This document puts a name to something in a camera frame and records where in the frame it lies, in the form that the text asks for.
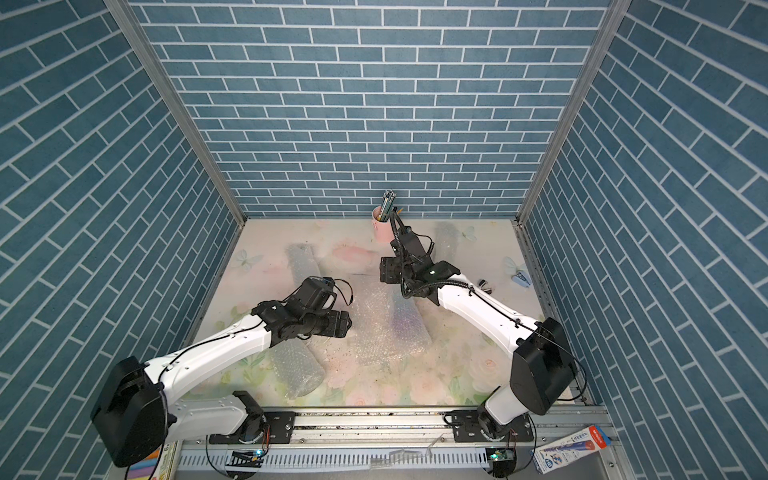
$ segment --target product box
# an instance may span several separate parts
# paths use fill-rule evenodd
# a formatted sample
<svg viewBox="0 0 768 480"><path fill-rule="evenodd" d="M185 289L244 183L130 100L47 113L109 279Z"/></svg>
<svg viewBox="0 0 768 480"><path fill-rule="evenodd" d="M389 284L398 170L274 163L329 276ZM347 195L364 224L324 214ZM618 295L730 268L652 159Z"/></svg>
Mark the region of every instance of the product box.
<svg viewBox="0 0 768 480"><path fill-rule="evenodd" d="M600 427L592 425L556 442L536 448L533 463L539 473L547 473L573 463L611 444Z"/></svg>

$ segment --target black wire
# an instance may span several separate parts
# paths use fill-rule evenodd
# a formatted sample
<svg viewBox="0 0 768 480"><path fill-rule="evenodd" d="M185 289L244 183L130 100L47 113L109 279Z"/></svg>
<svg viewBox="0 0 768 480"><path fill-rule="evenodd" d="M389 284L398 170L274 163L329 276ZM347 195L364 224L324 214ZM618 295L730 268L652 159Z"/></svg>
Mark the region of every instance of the black wire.
<svg viewBox="0 0 768 480"><path fill-rule="evenodd" d="M182 350L182 351L181 351L181 353L179 353L178 355L176 355L176 356L175 356L175 357L174 357L174 358L173 358L173 359L172 359L172 360L171 360L171 361L170 361L170 362L169 362L169 363L168 363L168 364L167 364L167 365L166 365L166 366L165 366L165 367L164 367L164 368L163 368L163 369L160 371L160 375L158 375L158 376L157 376L157 383L160 383L160 381L161 381L161 380L162 380L162 378L163 378L163 374L164 374L165 372L167 372L167 371L168 371L168 367L172 366L172 365L173 365L173 364L174 364L174 363L175 363L177 360L179 360L179 358L181 358L181 356L182 356L183 354L185 354L185 353L189 352L190 350L192 350L192 349L194 349L194 348L197 348L198 346L202 346L202 345L205 345L206 343L211 343L211 342L215 342L215 341L217 341L217 340L222 340L222 339L228 339L228 338L230 338L230 335L235 335L235 334L238 334L238 333L247 332L247 331L249 331L249 330L253 330L253 329L259 328L259 327L260 327L260 326L261 326L263 323L264 323L264 320L262 320L261 322L259 322L259 324L258 324L258 325L255 325L255 326L251 326L251 327L249 327L249 328L246 328L246 329L240 329L240 330L237 330L236 332L230 332L230 333L228 333L227 335L224 335L224 336L218 336L218 337L216 337L216 338L214 338L214 339L208 339L208 340L204 340L203 342L200 342L200 343L195 343L194 345L190 345L190 346L188 346L186 349Z"/></svg>
<svg viewBox="0 0 768 480"><path fill-rule="evenodd" d="M344 296L344 293L341 291L338 285L334 284L333 286L339 291L341 294L342 299L344 300L344 303L347 304L347 306L352 305L352 302L355 301L355 291L352 290L352 285L349 285L349 282L344 280L343 278L335 278L333 279L334 282L344 282L349 287L349 302L346 301L346 297Z"/></svg>
<svg viewBox="0 0 768 480"><path fill-rule="evenodd" d="M218 468L216 468L216 466L214 465L214 463L213 463L213 462L210 460L210 455L208 455L208 435L205 435L205 459L208 461L208 465L210 465L210 467L211 467L213 470L215 470L215 471L216 471L216 473L218 473L219 475L223 475L223 476L225 476L225 477L227 477L227 478L231 478L231 477L230 477L228 474L226 474L226 473L223 473L221 470L219 470Z"/></svg>
<svg viewBox="0 0 768 480"><path fill-rule="evenodd" d="M446 416L448 416L448 414L447 414L447 413L443 413L443 414L442 414L442 421L443 421L443 422L444 422L444 423L445 423L447 426L449 426L449 427L453 428L453 427L459 427L459 426L462 426L462 425L464 425L464 422L449 422L449 421L448 421L448 419L446 418Z"/></svg>
<svg viewBox="0 0 768 480"><path fill-rule="evenodd" d="M549 333L552 336L552 338L554 338L554 333L547 330L543 325L539 325L538 327L544 330L546 333ZM579 387L578 381L576 380L576 372L574 372L574 381L576 382L576 387L578 388L578 395L576 395L572 399L558 399L561 402L570 402L572 400L578 400L580 398L583 398L584 395L587 393L587 385L589 384L589 378L587 377L587 370L584 368L584 365L582 365L581 362L579 362L578 359L575 356L573 356L571 352L568 352L568 355L570 355L571 358L576 361L579 367L581 367L581 370L584 372L584 386Z"/></svg>
<svg viewBox="0 0 768 480"><path fill-rule="evenodd" d="M474 288L470 288L470 289L469 289L470 295L471 295L471 294L472 294L472 292L474 292L474 291L475 291L475 289L474 289ZM570 350L566 349L565 347L563 347L563 346L562 346L562 345L560 345L559 343L555 342L554 340L552 340L552 339L549 339L548 337L541 335L539 332L537 332L536 330L532 329L530 326L527 326L527 325L525 325L523 322L521 322L521 321L520 321L520 319L513 319L512 317L510 317L510 316L509 316L509 315L507 315L506 313L504 313L504 312L502 312L501 310L499 310L498 308L496 308L496 306L495 306L495 305L493 305L492 303L490 303L489 301L487 301L485 298L483 298L483 296L482 296L482 295L478 295L477 293L475 293L475 295L476 295L476 296L477 296L477 297L478 297L480 300L482 300L483 302L485 302L485 304L486 304L486 305L488 305L488 306L490 306L492 309L496 310L496 312L498 312L498 313L499 313L499 314L501 314L502 316L506 317L507 319L509 319L509 320L511 320L511 321L513 321L513 322L515 322L515 325L516 325L516 326L521 326L521 327L523 327L524 329L526 329L526 330L529 330L529 331L531 331L532 333L535 333L536 335L540 336L542 339L545 339L545 340L547 340L547 341L548 341L549 343L551 343L552 345L554 345L554 346L558 347L560 350L562 350L563 352L567 353L567 354L568 354L568 355L569 355L569 356L570 356L570 357L571 357L571 358L572 358L572 359L573 359L573 360L574 360L574 361L575 361L575 362L576 362L576 363L579 365L579 367L581 368L581 371L582 371L582 372L584 372L584 386L583 386L583 387L582 387L582 388L579 390L579 394L578 394L577 396L575 396L573 399L570 399L570 400L576 400L576 399L578 399L579 397L582 397L582 396L584 395L584 392L586 392L586 391L587 391L587 385L589 384L589 376L588 376L588 372L587 372L587 370L584 368L584 365L582 365L582 364L581 364L581 362L579 362L579 359L578 359L578 358L576 358L576 356L575 356L573 353L571 353L571 351L570 351ZM550 335L552 335L552 336L554 337L554 334L553 334L552 332L550 332L549 330L547 330L546 328L544 328L543 326L539 325L539 328L543 329L543 330L544 330L546 333L549 333Z"/></svg>
<svg viewBox="0 0 768 480"><path fill-rule="evenodd" d="M426 237L429 238L429 248L427 249L427 255L432 255L432 250L435 249L435 241L430 237L429 235L419 235L416 232L413 232L414 235L417 237Z"/></svg>
<svg viewBox="0 0 768 480"><path fill-rule="evenodd" d="M533 455L536 453L536 446L537 446L536 442L538 441L538 433L536 432L536 424L533 423L533 419L531 418L531 414L530 413L528 413L526 415L528 415L528 421L531 423L531 426L533 427L533 449L531 450L531 458L528 459L528 463L525 464L525 467L520 468L515 473L522 472L523 470L528 468L528 466L531 464L531 462L533 462Z"/></svg>

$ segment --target pink cup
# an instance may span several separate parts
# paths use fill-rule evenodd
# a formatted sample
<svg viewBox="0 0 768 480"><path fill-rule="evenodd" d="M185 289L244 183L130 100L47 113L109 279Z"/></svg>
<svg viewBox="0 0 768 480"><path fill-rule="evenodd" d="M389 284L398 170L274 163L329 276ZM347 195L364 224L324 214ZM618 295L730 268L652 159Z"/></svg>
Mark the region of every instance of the pink cup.
<svg viewBox="0 0 768 480"><path fill-rule="evenodd" d="M389 222L379 222L377 218L381 213L382 208L376 207L371 213L371 224L373 225L373 237L379 243L389 243L395 239L395 235L392 233L392 226Z"/></svg>

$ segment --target black motor housing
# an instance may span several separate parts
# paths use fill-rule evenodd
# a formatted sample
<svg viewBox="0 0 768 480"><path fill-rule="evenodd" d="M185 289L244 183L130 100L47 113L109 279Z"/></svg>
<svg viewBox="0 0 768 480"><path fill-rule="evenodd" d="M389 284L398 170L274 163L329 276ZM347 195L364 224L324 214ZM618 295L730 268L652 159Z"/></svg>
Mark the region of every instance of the black motor housing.
<svg viewBox="0 0 768 480"><path fill-rule="evenodd" d="M135 356L109 373L91 421L117 467L140 462L163 445L166 415L158 387Z"/></svg>
<svg viewBox="0 0 768 480"><path fill-rule="evenodd" d="M523 340L512 357L509 385L518 400L536 415L544 415L573 382L576 365L563 326L547 318Z"/></svg>

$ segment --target red label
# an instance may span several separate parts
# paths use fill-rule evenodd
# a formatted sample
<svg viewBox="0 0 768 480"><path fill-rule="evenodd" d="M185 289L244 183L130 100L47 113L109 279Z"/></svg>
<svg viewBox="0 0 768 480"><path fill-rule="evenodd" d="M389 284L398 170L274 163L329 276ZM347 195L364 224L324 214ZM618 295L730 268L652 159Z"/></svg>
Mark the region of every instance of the red label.
<svg viewBox="0 0 768 480"><path fill-rule="evenodd" d="M592 439L598 444L598 446L601 449L604 449L607 447L605 445L605 439L603 439L603 436L600 435L600 432L598 432L598 429L594 426L589 427L589 432L592 434Z"/></svg>

